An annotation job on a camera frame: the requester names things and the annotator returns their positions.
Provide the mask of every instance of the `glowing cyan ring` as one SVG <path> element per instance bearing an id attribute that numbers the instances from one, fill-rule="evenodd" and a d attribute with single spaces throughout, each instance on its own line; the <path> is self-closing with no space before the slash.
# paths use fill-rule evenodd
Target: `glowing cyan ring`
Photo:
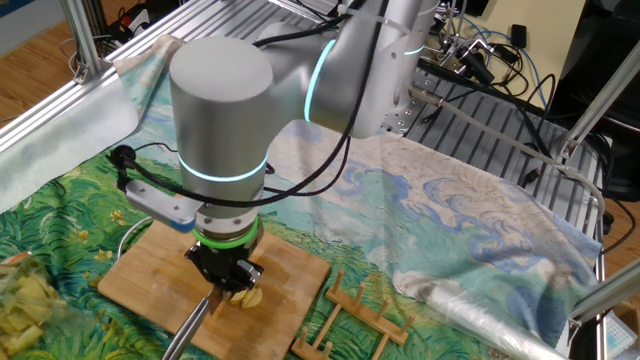
<path id="1" fill-rule="evenodd" d="M 413 50 L 413 51 L 407 51 L 406 53 L 404 53 L 405 55 L 413 55 L 413 54 L 417 54 L 420 51 L 422 51 L 424 49 L 424 46 L 421 46 L 420 49 L 417 50 Z"/>
<path id="2" fill-rule="evenodd" d="M 264 167 L 264 164 L 267 163 L 267 157 L 264 157 L 264 160 L 262 160 L 262 162 L 260 163 L 260 165 L 258 165 L 255 169 L 244 173 L 242 175 L 238 175 L 238 176 L 211 176 L 211 175 L 207 175 L 207 174 L 203 174 L 199 171 L 196 171 L 194 169 L 192 169 L 191 167 L 189 167 L 189 165 L 187 165 L 187 163 L 184 162 L 184 160 L 182 160 L 182 158 L 180 157 L 180 154 L 178 154 L 178 160 L 180 160 L 180 164 L 182 164 L 182 166 L 187 169 L 190 173 L 192 173 L 193 175 L 207 180 L 207 181 L 213 181 L 213 182 L 234 182 L 234 181 L 240 181 L 242 179 L 246 179 L 248 177 L 250 177 L 251 175 L 257 173 L 258 171 L 260 171 L 260 169 L 262 169 Z"/>
<path id="3" fill-rule="evenodd" d="M 307 89 L 307 97 L 304 99 L 304 119 L 307 120 L 307 122 L 311 122 L 311 120 L 309 119 L 309 113 L 311 112 L 311 100 L 313 99 L 313 91 L 316 89 L 316 84 L 318 83 L 320 70 L 322 69 L 322 65 L 324 65 L 324 62 L 327 60 L 327 57 L 329 56 L 329 51 L 331 51 L 331 48 L 335 44 L 335 39 L 327 43 L 327 45 L 322 50 L 322 54 L 320 54 L 320 58 L 318 58 L 316 68 L 313 69 L 313 74 L 311 74 L 309 89 Z"/>

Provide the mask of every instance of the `wooden drying rack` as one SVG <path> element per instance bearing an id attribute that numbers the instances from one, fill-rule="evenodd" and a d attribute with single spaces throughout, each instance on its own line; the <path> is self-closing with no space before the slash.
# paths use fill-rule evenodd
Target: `wooden drying rack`
<path id="1" fill-rule="evenodd" d="M 324 323 L 322 330 L 320 330 L 320 334 L 313 342 L 313 345 L 307 344 L 307 335 L 309 334 L 309 329 L 306 327 L 302 328 L 302 334 L 299 338 L 296 339 L 293 346 L 291 347 L 291 351 L 294 354 L 298 355 L 304 360 L 328 360 L 329 355 L 331 354 L 331 349 L 333 348 L 333 343 L 331 341 L 327 342 L 324 347 L 324 351 L 320 352 L 318 350 L 318 346 L 324 339 L 324 336 L 329 331 L 331 324 L 338 316 L 340 310 L 345 310 L 350 313 L 360 321 L 369 325 L 373 329 L 377 330 L 382 334 L 382 340 L 378 344 L 376 351 L 373 353 L 371 360 L 378 360 L 380 355 L 382 355 L 382 350 L 384 350 L 385 345 L 387 345 L 387 341 L 391 339 L 391 341 L 395 342 L 398 345 L 404 345 L 407 341 L 407 337 L 409 336 L 407 330 L 413 324 L 413 321 L 416 319 L 415 315 L 412 315 L 402 326 L 402 328 L 396 326 L 391 321 L 384 318 L 384 314 L 387 312 L 387 308 L 389 308 L 389 304 L 391 304 L 391 299 L 387 298 L 382 303 L 382 307 L 376 313 L 370 308 L 364 306 L 361 303 L 362 295 L 364 294 L 365 283 L 360 283 L 360 288 L 358 289 L 358 294 L 355 299 L 346 294 L 344 291 L 340 290 L 340 284 L 342 283 L 342 278 L 344 277 L 344 270 L 340 270 L 338 272 L 338 277 L 336 278 L 335 284 L 327 290 L 326 297 L 336 304 L 327 319 L 327 322 Z"/>

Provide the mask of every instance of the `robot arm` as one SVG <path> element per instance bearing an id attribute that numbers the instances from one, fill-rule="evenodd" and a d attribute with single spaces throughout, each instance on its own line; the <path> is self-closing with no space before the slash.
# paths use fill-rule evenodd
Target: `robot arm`
<path id="1" fill-rule="evenodd" d="M 183 188 L 198 196 L 169 198 L 140 181 L 121 187 L 134 206 L 177 230 L 195 227 L 198 242 L 187 257 L 224 290 L 249 288 L 262 272 L 247 259 L 261 234 L 256 200 L 267 150 L 280 130 L 304 119 L 343 133 L 343 144 L 349 135 L 373 135 L 387 113 L 408 106 L 409 82 L 438 1 L 359 5 L 357 11 L 342 8 L 348 14 L 337 36 L 328 32 L 263 48 L 209 37 L 173 57 Z M 293 31 L 274 24 L 264 35 Z"/>

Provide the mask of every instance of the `wooden floor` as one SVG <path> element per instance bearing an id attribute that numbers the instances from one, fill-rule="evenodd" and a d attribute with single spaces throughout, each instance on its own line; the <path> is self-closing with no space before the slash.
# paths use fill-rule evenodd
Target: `wooden floor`
<path id="1" fill-rule="evenodd" d="M 103 6 L 108 22 L 117 19 L 121 6 L 127 9 L 136 0 L 104 1 Z M 60 44 L 71 38 L 69 27 L 60 23 L 43 32 L 20 48 L 0 58 L 0 121 L 17 116 L 44 99 L 71 80 L 67 65 L 68 57 L 60 50 Z M 75 49 L 73 44 L 65 48 L 67 54 Z M 634 216 L 640 219 L 640 203 L 627 203 Z M 613 201 L 607 200 L 607 210 L 615 217 L 611 233 L 605 238 L 609 246 L 622 237 L 631 226 L 627 215 Z M 623 245 L 605 256 L 607 276 L 640 257 L 640 229 Z M 635 297 L 640 304 L 640 295 Z"/>

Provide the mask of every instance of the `plastic bag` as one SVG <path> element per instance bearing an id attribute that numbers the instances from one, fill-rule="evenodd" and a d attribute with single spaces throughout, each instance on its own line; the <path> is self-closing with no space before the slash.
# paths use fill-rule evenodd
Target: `plastic bag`
<path id="1" fill-rule="evenodd" d="M 45 326 L 75 317 L 30 253 L 0 263 L 0 360 L 35 344 Z"/>

